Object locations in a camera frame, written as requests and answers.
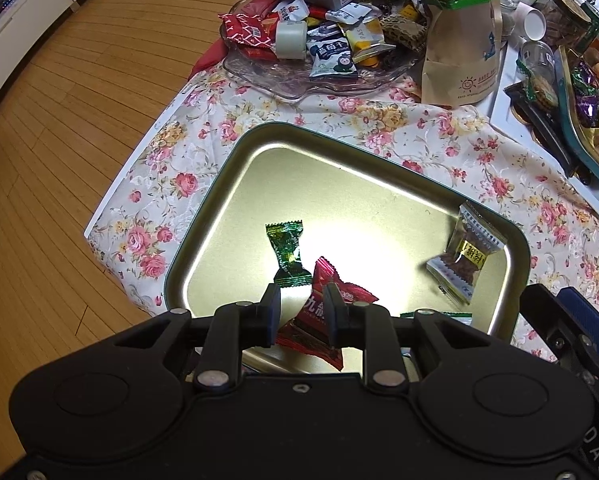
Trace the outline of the red snack packet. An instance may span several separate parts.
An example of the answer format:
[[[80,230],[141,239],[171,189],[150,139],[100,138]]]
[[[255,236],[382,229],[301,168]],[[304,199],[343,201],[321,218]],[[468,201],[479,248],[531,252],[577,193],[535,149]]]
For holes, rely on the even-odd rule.
[[[324,318],[323,289],[331,283],[337,286],[346,304],[354,304],[356,301],[372,304],[379,300],[368,289],[344,282],[336,267],[328,259],[320,257],[313,270],[310,296],[301,310],[278,330],[275,342],[281,347],[307,356],[316,356],[336,370],[342,370],[344,367],[342,350],[329,345]]]

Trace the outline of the green candy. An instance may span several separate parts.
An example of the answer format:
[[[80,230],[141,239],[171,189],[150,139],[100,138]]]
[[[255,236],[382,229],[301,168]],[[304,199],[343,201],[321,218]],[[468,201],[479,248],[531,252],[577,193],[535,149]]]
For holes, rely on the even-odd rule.
[[[311,283],[313,274],[301,262],[299,239],[304,232],[301,220],[267,224],[266,233],[278,260],[278,271],[273,281],[278,286],[298,287]]]

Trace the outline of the brown date snack packet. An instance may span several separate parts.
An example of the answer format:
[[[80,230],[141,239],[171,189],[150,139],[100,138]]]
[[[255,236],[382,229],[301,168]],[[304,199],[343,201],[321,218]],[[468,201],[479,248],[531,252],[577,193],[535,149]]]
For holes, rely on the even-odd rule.
[[[505,248],[507,239],[469,202],[459,208],[445,251],[426,261],[426,270],[447,294],[469,304],[489,256]]]

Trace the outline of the empty gold tin tray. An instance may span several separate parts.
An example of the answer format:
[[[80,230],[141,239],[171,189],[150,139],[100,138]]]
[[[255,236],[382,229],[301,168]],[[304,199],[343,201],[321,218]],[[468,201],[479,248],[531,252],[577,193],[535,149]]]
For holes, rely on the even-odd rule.
[[[392,315],[455,310],[426,270],[467,196],[322,134],[272,122],[237,142],[173,258],[168,308],[205,318],[257,301],[278,271],[267,224],[301,220],[301,262],[328,259]]]

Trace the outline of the floral tablecloth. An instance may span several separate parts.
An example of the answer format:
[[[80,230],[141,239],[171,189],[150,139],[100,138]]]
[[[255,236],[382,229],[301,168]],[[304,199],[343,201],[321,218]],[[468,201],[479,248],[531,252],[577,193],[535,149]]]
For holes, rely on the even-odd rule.
[[[419,104],[409,81],[297,105],[216,68],[150,128],[88,240],[143,311],[210,315],[278,271],[267,226],[300,221],[301,263],[328,260],[392,314],[470,313],[537,356],[517,314],[527,283],[599,311],[599,217],[538,155],[473,107]]]

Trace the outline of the teal gold snack tray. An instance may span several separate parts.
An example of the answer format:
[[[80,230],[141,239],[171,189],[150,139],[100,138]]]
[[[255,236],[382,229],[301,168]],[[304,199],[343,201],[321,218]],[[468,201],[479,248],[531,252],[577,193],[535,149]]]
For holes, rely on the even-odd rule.
[[[572,49],[555,51],[559,118],[565,143],[599,182],[599,79]]]

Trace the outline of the white plastic tray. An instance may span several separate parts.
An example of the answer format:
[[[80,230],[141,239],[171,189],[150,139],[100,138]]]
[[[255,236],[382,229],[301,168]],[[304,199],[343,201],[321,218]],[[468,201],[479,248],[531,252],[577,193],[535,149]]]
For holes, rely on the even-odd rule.
[[[497,87],[478,105],[490,125],[539,156],[555,170],[599,217],[599,182],[585,174],[576,175],[578,160],[567,149],[552,117],[527,99],[525,82],[517,76],[516,47],[507,44],[500,51]]]

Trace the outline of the kraft paper snack bag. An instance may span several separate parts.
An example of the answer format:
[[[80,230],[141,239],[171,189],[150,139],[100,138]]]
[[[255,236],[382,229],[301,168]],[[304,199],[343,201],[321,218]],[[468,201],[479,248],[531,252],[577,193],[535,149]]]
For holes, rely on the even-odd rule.
[[[458,107],[495,90],[501,47],[500,0],[424,0],[429,10],[422,101]]]

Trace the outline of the clear glass dish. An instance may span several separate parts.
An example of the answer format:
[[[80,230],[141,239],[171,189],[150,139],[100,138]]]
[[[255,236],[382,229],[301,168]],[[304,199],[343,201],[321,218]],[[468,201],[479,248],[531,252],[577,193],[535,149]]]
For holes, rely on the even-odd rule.
[[[338,11],[305,0],[241,0],[220,20],[224,68],[282,99],[315,92],[355,96],[402,76],[421,78],[422,0],[354,0]],[[306,22],[303,60],[276,57],[275,29],[283,21]]]

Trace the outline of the white tape roll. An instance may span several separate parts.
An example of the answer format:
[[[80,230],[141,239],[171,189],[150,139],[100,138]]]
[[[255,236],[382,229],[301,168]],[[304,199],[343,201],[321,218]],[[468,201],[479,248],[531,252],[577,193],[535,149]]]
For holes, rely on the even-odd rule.
[[[306,56],[307,24],[283,21],[276,24],[274,53],[280,60],[303,60]]]

